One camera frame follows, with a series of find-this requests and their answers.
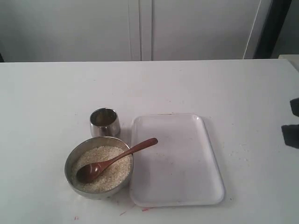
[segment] cabinet door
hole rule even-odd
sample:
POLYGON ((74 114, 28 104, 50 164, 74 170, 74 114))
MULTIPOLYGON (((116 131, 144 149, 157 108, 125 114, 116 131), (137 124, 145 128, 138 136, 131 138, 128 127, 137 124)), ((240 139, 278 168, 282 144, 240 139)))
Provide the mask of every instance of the cabinet door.
POLYGON ((7 62, 140 60, 138 0, 7 0, 0 7, 7 62))
POLYGON ((271 0, 140 3, 142 60, 207 60, 251 58, 271 0))

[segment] white tray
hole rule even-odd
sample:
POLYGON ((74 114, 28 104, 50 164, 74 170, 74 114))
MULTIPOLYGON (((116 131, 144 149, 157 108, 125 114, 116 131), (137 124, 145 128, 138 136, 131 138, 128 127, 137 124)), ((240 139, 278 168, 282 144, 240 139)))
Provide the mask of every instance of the white tray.
POLYGON ((158 144, 134 154, 130 196, 142 207, 208 205, 224 186, 203 120, 194 114, 148 115, 132 124, 132 146, 158 144))

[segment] uncooked rice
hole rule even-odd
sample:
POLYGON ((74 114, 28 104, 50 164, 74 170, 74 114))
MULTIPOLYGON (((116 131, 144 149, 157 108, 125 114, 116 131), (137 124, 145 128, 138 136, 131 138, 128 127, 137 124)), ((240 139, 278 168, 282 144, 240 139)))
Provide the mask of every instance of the uncooked rice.
POLYGON ((74 187, 88 193, 100 193, 115 188, 129 175, 131 169, 129 156, 109 166, 91 183, 83 184, 79 182, 76 178, 76 173, 87 164, 110 160, 123 152, 122 149, 112 146, 101 146, 85 152, 72 167, 71 179, 74 187))

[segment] metal cup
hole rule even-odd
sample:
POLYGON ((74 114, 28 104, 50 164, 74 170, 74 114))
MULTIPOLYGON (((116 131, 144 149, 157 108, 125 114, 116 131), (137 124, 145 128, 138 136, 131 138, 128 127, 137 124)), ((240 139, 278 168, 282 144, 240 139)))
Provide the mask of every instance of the metal cup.
POLYGON ((90 115, 90 132, 92 137, 117 137, 120 130, 120 121, 115 110, 100 108, 90 115))

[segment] table surface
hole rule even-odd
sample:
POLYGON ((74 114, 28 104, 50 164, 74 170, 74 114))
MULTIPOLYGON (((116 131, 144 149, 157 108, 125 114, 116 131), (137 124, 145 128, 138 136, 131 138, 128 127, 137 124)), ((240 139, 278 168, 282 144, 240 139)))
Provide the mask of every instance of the table surface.
POLYGON ((299 150, 281 126, 299 73, 285 59, 0 64, 2 223, 297 224, 299 150), (144 209, 123 189, 77 195, 64 176, 70 151, 90 138, 89 116, 114 108, 121 138, 156 113, 202 116, 226 188, 215 206, 144 209))

